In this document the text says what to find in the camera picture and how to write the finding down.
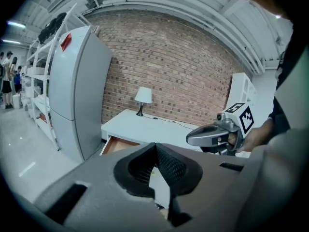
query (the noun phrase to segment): black slot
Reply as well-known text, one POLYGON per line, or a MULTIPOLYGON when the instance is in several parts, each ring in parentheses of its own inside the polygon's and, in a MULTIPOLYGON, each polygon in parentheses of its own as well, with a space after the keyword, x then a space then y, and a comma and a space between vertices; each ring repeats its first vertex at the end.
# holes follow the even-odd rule
POLYGON ((80 200, 87 187, 74 184, 67 190, 56 203, 45 213, 50 219, 59 224, 63 224, 68 214, 80 200))
POLYGON ((228 169, 235 170, 238 172, 240 172, 243 169, 243 166, 241 165, 236 165, 236 164, 228 163, 225 161, 220 164, 220 167, 228 168, 228 169))

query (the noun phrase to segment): white refrigerator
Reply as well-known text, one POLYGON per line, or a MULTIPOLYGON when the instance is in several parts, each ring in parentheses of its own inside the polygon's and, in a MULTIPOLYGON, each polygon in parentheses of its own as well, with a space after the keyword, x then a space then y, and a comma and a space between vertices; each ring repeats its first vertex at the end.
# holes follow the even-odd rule
POLYGON ((71 34, 62 51, 57 46, 49 86, 56 141, 64 154, 83 162, 101 146, 102 100, 112 51, 91 32, 90 26, 71 34))

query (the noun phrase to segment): metal shelving unit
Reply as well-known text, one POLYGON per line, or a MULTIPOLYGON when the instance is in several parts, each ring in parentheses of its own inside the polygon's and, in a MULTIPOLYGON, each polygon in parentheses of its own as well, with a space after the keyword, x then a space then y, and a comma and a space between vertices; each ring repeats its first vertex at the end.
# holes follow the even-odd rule
POLYGON ((77 3, 74 4, 73 7, 67 12, 67 15, 63 19, 62 24, 60 28, 57 30, 57 32, 55 33, 54 37, 44 45, 41 45, 39 43, 39 39, 36 39, 29 46, 29 51, 27 55, 27 68, 30 67, 30 62, 34 58, 33 65, 31 66, 31 73, 27 73, 26 71, 26 74, 25 74, 25 76, 31 78, 32 90, 31 90, 30 98, 31 98, 32 109, 29 110, 29 113, 32 112, 32 115, 30 116, 34 119, 36 125, 39 128, 41 128, 41 130, 46 134, 46 136, 53 142, 57 150, 59 150, 59 146, 57 144, 56 135, 55 135, 54 129, 52 128, 52 124, 49 118, 50 108, 49 108, 49 99, 47 95, 47 83, 48 83, 47 81, 50 79, 50 75, 48 75, 48 69, 52 61, 52 56, 55 51, 55 46, 59 43, 59 39, 61 36, 60 34, 61 32, 63 32, 63 29, 65 30, 65 32, 67 32, 74 28, 79 28, 79 27, 89 26, 89 25, 92 26, 89 21, 87 21, 83 16, 81 16, 78 12, 75 11, 76 5, 77 3), (77 19, 80 22, 80 25, 78 26, 75 25, 76 27, 69 29, 67 25, 67 21, 70 16, 73 16, 74 19, 77 19), (38 44, 36 47, 36 51, 32 53, 31 50, 35 48, 36 44, 38 44), (35 69, 38 66, 38 63, 45 59, 46 59, 46 64, 45 64, 44 74, 35 74, 35 69), (34 84, 36 80, 43 81, 43 94, 39 94, 37 90, 34 88, 34 84), (39 111, 44 114, 46 118, 46 122, 42 120, 41 118, 37 118, 36 108, 38 108, 39 111))

